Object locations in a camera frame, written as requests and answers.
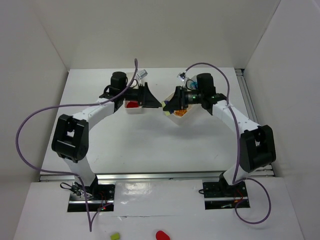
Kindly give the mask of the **orange and green lego stack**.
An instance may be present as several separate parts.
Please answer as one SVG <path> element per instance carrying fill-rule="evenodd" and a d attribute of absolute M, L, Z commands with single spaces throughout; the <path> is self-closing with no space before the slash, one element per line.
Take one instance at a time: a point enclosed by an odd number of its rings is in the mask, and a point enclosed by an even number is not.
<path fill-rule="evenodd" d="M 187 109 L 175 110 L 174 115 L 178 118 L 183 118 L 188 113 Z"/>

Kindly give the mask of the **red lego brick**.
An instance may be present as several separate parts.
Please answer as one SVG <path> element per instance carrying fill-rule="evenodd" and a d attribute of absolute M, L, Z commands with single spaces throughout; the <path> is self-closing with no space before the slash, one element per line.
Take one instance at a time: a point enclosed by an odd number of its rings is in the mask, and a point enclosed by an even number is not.
<path fill-rule="evenodd" d="M 139 103 L 137 101 L 126 101 L 125 102 L 125 108 L 126 109 L 136 109 L 139 108 Z"/>

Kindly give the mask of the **cyan lego stack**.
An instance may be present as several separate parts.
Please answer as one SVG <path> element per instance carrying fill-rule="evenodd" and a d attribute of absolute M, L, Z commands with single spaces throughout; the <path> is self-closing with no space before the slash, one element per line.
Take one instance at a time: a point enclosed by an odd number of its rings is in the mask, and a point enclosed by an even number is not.
<path fill-rule="evenodd" d="M 188 82 L 188 88 L 190 90 L 197 90 L 198 89 L 198 83 L 194 81 L 189 81 Z"/>

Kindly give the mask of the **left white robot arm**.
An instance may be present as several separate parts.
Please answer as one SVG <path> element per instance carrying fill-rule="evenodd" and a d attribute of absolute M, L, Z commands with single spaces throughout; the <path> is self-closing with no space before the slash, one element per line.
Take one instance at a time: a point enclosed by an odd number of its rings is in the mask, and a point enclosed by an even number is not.
<path fill-rule="evenodd" d="M 85 187 L 90 195 L 98 192 L 98 177 L 87 159 L 89 132 L 100 121 L 113 115 L 124 101 L 136 101 L 143 108 L 160 108 L 162 104 L 150 92 L 148 84 L 137 88 L 128 86 L 125 72 L 112 73 L 110 84 L 98 98 L 98 104 L 89 106 L 73 115 L 62 114 L 56 124 L 51 149 L 64 160 L 72 173 L 76 174 L 77 188 Z"/>

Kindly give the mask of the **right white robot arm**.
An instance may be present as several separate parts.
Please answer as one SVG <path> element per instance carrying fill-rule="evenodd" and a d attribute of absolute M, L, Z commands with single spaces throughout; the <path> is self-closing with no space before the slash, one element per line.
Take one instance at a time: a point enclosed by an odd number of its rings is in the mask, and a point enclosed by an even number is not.
<path fill-rule="evenodd" d="M 226 124 L 237 138 L 236 163 L 219 176 L 218 189 L 222 193 L 233 190 L 242 180 L 258 168 L 276 160 L 273 130 L 260 125 L 242 114 L 227 97 L 216 91 L 214 78 L 210 73 L 195 77 L 197 87 L 189 90 L 177 86 L 173 96 L 165 101 L 163 110 L 173 113 L 186 110 L 191 105 L 201 105 L 210 115 Z"/>

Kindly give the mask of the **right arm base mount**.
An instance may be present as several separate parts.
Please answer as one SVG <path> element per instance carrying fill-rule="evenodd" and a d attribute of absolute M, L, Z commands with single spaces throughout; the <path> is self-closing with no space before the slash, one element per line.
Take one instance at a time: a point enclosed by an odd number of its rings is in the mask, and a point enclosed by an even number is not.
<path fill-rule="evenodd" d="M 247 187 L 244 182 L 222 190 L 218 182 L 203 182 L 198 193 L 204 197 L 206 210 L 250 208 Z"/>

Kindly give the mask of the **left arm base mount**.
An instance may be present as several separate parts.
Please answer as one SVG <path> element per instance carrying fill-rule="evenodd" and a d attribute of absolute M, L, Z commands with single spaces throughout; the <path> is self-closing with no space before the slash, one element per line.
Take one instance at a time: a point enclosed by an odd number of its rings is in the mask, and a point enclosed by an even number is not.
<path fill-rule="evenodd" d="M 76 186 L 62 182 L 60 188 L 70 191 L 67 212 L 81 213 L 86 212 L 85 194 L 83 189 Z M 114 184 L 98 185 L 96 193 L 87 193 L 88 209 L 90 212 L 113 212 L 114 211 L 114 197 L 116 186 Z"/>

